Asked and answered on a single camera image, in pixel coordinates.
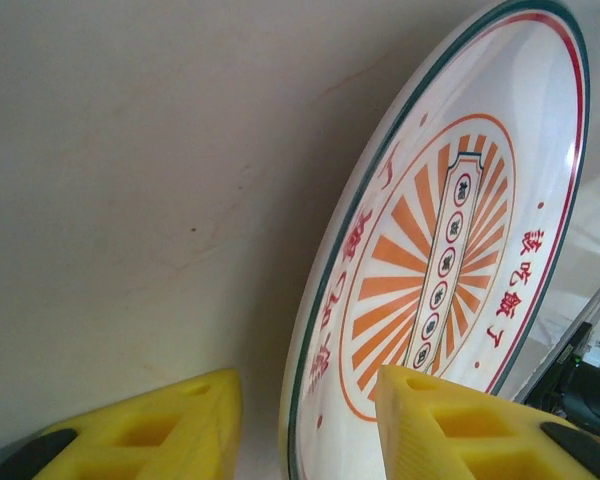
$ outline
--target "white ceramic plate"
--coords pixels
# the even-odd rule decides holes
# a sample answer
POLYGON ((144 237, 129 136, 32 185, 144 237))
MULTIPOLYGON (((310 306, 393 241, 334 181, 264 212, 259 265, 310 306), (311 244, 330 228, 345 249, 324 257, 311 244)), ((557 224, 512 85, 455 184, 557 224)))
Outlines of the white ceramic plate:
POLYGON ((382 364, 498 391, 569 221, 588 90, 576 22, 539 0, 479 12, 403 88, 300 306, 280 416, 290 479, 385 478, 382 364))

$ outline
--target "orange sunburst pattern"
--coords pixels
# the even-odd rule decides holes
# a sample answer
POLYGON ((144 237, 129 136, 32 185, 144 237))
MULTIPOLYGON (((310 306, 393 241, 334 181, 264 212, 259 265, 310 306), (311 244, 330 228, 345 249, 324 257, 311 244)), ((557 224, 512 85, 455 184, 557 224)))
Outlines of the orange sunburst pattern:
POLYGON ((487 135, 465 134, 436 148, 430 161, 405 178, 404 193, 388 205, 387 223, 370 245, 371 263, 359 281, 352 325, 345 334, 355 385, 365 399, 373 400, 378 368, 402 363, 414 335, 421 334, 416 318, 435 238, 441 235, 447 175, 459 153, 467 152, 481 155, 482 170, 464 250, 457 254, 462 263, 450 287, 453 297, 437 327, 443 333, 431 347, 430 373, 440 374, 458 352, 491 286, 511 215, 512 185, 499 146, 487 135))

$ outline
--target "plate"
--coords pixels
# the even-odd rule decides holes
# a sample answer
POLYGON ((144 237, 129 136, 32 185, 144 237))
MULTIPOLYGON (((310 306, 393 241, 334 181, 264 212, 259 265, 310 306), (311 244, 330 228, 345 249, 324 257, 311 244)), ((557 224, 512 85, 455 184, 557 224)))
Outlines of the plate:
POLYGON ((300 305, 280 414, 290 479, 385 478, 380 365, 497 393, 566 232, 588 98, 575 20, 538 0, 477 13, 403 88, 300 305))

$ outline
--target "beige wall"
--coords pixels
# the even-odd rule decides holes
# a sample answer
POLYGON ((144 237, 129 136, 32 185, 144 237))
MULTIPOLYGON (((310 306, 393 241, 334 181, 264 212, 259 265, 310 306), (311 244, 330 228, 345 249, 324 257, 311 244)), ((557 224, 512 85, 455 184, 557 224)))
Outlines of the beige wall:
MULTIPOLYGON (((0 448, 237 366, 238 478, 331 210, 384 109, 483 0, 0 1, 0 448)), ((600 283, 600 1, 587 163, 549 301, 600 283)))

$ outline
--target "plate rim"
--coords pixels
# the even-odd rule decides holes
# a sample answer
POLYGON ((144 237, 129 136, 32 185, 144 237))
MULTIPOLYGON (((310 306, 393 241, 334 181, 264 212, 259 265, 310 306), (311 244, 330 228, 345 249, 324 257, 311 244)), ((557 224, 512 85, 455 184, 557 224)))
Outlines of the plate rim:
MULTIPOLYGON (((340 247, 342 246, 345 240, 346 232, 351 224, 351 221, 353 220, 353 215, 362 200, 364 192, 366 191, 369 182, 375 174, 380 160, 383 158, 383 155, 386 149, 388 148, 391 140, 394 138, 395 134, 404 122, 405 118, 409 115, 409 113, 415 106, 416 102, 420 99, 420 97, 431 85, 431 83, 437 78, 438 74, 449 64, 450 61, 453 60, 455 55, 459 53, 465 46, 470 44, 478 35, 483 33, 486 29, 488 29, 497 21, 502 20, 503 18, 512 14, 529 10, 543 11, 555 15, 566 24, 569 33, 573 36, 574 43, 577 47, 578 54, 580 57, 580 63, 582 66, 582 90, 584 97, 582 114, 584 118, 582 124, 582 141, 577 159, 578 165, 576 167, 575 179, 573 183, 573 193, 571 196, 571 201, 568 204, 568 210, 564 218, 564 225, 562 231, 559 233, 560 237, 556 244, 556 250, 553 257, 553 261, 549 267, 547 277, 538 295, 537 301, 532 309, 531 315, 529 316, 530 320, 527 322, 527 325, 524 327, 523 332, 520 334, 518 344, 514 348, 513 352, 511 353, 511 356, 509 357, 509 360, 507 361, 506 365, 500 373, 500 376, 495 382, 492 389, 492 393, 497 393, 500 390, 502 384, 504 383, 504 380, 506 379, 513 364, 515 363, 518 354, 520 353, 520 349, 522 348, 522 344, 527 338, 531 326, 533 325, 533 319, 537 316, 538 310, 551 283, 553 273, 555 271, 558 259, 560 257, 560 253, 564 244, 565 236, 569 227, 571 215, 573 213, 573 208, 575 206, 577 198, 577 192, 580 185, 580 178, 582 175, 582 168, 584 165, 587 134, 589 127, 590 78, 589 63, 584 36, 571 11, 562 3, 559 3, 555 0, 507 0, 505 2, 498 3, 495 6, 487 6, 486 8, 480 10, 479 12, 471 16, 460 26, 458 26, 454 32, 449 34, 438 45, 438 47, 436 47, 431 52, 431 54, 429 54, 429 56, 422 62, 420 67, 412 75, 411 79, 403 87, 403 91, 398 93, 392 105, 387 109, 387 112, 385 113, 384 117, 382 118, 382 120, 376 127, 374 133, 372 134, 367 146, 365 147, 365 150, 367 150, 374 143, 374 140, 376 140, 375 137, 380 136, 379 141, 376 142, 377 146, 374 146, 371 154, 369 155, 371 158, 370 161, 364 166, 359 166, 357 164, 356 168, 354 168, 353 172, 351 173, 347 186, 344 188, 341 194, 340 201, 338 202, 338 205, 334 210, 332 219, 329 222, 327 230, 325 231, 323 242, 327 243, 325 242, 325 240, 327 240, 328 237, 327 232, 331 228, 331 223, 334 220, 339 220, 334 225, 337 226, 337 234, 335 235, 333 241, 329 242, 328 244, 323 243, 320 245, 318 249, 318 254, 316 256, 316 260, 314 261, 314 264, 312 266, 312 271, 309 275, 309 279, 307 281, 306 286, 310 286, 309 284, 311 283, 312 277, 314 277, 315 275, 319 277, 319 281, 317 282, 315 288, 307 290, 305 287, 305 293, 303 294, 301 305, 305 303, 305 295, 309 291, 311 292, 311 295, 309 297, 312 298, 309 301, 310 308, 308 309, 309 313, 306 316, 306 321, 303 325, 298 325, 297 323, 299 318, 296 319, 296 327, 298 327, 297 329, 302 329, 304 331, 298 332, 296 331, 297 329, 294 327, 293 337, 291 340, 292 347, 293 344, 297 341, 296 336, 298 334, 301 335, 301 342, 298 342, 300 348, 297 356, 294 356, 294 350, 298 350, 298 348, 290 348, 289 351, 289 357, 287 359, 287 365, 285 368, 285 379, 283 384, 279 421, 279 444, 281 449, 281 460, 283 461, 283 464, 281 466, 283 474, 285 474, 287 478, 291 480, 301 478, 298 468, 299 466, 297 464, 297 459, 295 459, 296 461, 293 461, 293 459, 295 458, 295 453, 297 451, 297 449, 295 448, 295 440, 297 430, 297 416, 299 410, 299 395, 302 386, 302 371, 304 370, 304 365, 307 362, 308 347, 311 338, 310 333, 313 331, 313 327, 315 326, 320 302, 325 294, 327 281, 335 265, 335 260, 338 256, 338 252, 340 251, 340 247), (411 86, 410 84, 412 83, 415 83, 415 86, 409 88, 411 86), (406 100, 402 100, 400 105, 396 105, 396 102, 399 99, 405 97, 406 100), (362 168, 364 168, 364 170, 360 174, 357 170, 362 168), (350 182, 353 179, 356 180, 356 185, 350 185, 350 182), (350 189, 353 189, 353 193, 350 195, 346 195, 348 190, 350 189), (342 199, 344 197, 350 197, 347 205, 341 204, 342 199), (344 209, 343 215, 338 215, 340 209, 344 209), (319 257, 321 255, 326 256, 326 259, 324 261, 319 261, 319 257), (318 268, 314 272, 314 268, 318 265, 320 266, 320 268, 318 268)), ((360 157, 362 158, 365 155, 365 153, 366 152, 363 151, 360 157)))

